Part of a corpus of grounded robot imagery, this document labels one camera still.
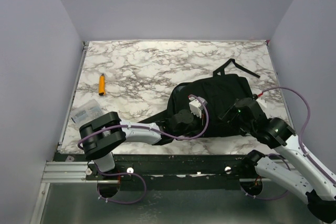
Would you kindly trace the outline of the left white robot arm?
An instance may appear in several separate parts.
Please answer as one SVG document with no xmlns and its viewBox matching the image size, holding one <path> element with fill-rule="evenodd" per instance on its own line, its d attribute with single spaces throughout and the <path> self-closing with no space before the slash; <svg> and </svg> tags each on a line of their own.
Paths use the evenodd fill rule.
<svg viewBox="0 0 336 224">
<path fill-rule="evenodd" d="M 112 151 L 122 143 L 165 145 L 175 137 L 195 138 L 203 130 L 204 117 L 195 116 L 190 110 L 180 110 L 168 115 L 163 111 L 139 123 L 121 119 L 117 112 L 109 112 L 80 127 L 78 147 L 85 159 L 93 161 L 104 179 L 116 175 Z"/>
</svg>

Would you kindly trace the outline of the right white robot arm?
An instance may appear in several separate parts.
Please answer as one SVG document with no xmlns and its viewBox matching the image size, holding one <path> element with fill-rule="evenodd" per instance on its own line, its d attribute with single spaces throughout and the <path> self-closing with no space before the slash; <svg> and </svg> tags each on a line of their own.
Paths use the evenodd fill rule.
<svg viewBox="0 0 336 224">
<path fill-rule="evenodd" d="M 295 172 L 285 169 L 253 150 L 241 165 L 246 177 L 257 174 L 266 177 L 300 198 L 321 221 L 335 221 L 335 173 L 308 150 L 286 121 L 268 118 L 253 98 L 236 100 L 219 118 L 267 145 L 296 169 Z"/>
</svg>

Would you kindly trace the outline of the black student backpack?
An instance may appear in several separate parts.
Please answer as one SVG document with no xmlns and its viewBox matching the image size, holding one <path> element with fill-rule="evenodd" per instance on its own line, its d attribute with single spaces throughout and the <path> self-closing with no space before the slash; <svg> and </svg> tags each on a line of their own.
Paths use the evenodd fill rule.
<svg viewBox="0 0 336 224">
<path fill-rule="evenodd" d="M 252 98 L 254 95 L 245 77 L 225 73 L 225 68 L 231 62 L 238 69 L 256 78 L 260 77 L 260 75 L 236 63 L 234 59 L 229 59 L 213 72 L 212 77 L 178 84 L 169 97 L 166 109 L 140 122 L 157 123 L 161 131 L 173 136 L 193 137 L 198 135 L 204 129 L 206 118 L 205 115 L 202 115 L 200 119 L 190 112 L 188 96 L 193 94 L 207 102 L 209 123 L 201 137 L 238 135 L 239 129 L 222 121 L 220 116 L 224 115 L 236 100 Z"/>
</svg>

